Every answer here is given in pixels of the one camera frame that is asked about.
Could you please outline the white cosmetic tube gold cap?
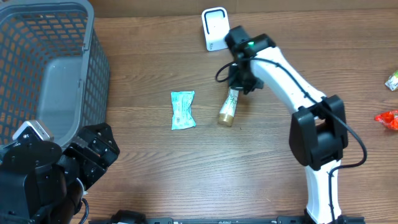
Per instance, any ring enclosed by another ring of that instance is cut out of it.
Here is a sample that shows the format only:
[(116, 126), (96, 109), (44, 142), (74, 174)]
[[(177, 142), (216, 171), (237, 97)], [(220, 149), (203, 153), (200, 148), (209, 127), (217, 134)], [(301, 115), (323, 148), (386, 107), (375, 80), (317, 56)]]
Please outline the white cosmetic tube gold cap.
[(220, 109), (218, 123), (225, 126), (232, 126), (236, 106), (238, 101), (239, 91), (229, 88), (227, 98)]

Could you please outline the teal snack packet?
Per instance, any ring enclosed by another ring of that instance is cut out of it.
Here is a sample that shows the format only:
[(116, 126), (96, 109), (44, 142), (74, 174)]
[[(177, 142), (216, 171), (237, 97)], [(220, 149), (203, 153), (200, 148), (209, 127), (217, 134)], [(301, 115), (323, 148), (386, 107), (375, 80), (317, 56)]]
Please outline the teal snack packet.
[(195, 96), (194, 91), (171, 92), (172, 102), (172, 130), (187, 129), (196, 126), (192, 117), (192, 102)]

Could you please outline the green tea carton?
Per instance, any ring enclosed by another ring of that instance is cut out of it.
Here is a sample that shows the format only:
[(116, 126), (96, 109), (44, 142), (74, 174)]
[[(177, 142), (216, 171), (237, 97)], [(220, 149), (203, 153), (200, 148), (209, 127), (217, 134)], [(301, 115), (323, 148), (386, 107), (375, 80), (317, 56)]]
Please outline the green tea carton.
[(391, 91), (396, 91), (398, 88), (398, 71), (396, 70), (385, 82), (385, 86)]

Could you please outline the orange spaghetti packet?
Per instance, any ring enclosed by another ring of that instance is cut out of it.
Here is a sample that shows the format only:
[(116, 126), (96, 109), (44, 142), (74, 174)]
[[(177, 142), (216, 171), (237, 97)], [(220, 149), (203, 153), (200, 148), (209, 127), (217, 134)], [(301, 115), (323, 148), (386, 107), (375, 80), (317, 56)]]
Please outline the orange spaghetti packet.
[(397, 110), (388, 111), (375, 116), (375, 120), (383, 124), (388, 129), (398, 130)]

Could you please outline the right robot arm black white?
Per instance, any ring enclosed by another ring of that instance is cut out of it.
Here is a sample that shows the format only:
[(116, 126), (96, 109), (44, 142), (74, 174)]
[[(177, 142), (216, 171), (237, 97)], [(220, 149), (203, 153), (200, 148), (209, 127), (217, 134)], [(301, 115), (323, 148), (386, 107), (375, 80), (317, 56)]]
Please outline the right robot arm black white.
[(307, 82), (266, 34), (250, 37), (242, 26), (227, 31), (224, 41), (233, 61), (225, 81), (245, 95), (268, 86), (291, 114), (289, 146), (305, 169), (308, 201), (304, 223), (364, 223), (342, 214), (338, 172), (359, 167), (368, 152), (347, 125), (345, 105)]

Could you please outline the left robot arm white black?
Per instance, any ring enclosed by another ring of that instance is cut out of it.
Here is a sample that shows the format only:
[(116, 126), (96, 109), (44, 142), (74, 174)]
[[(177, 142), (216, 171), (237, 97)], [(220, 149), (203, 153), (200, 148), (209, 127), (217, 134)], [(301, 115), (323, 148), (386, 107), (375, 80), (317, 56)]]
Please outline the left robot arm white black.
[(62, 149), (37, 120), (25, 121), (1, 148), (1, 223), (70, 223), (83, 197), (116, 161), (111, 126), (85, 126)]

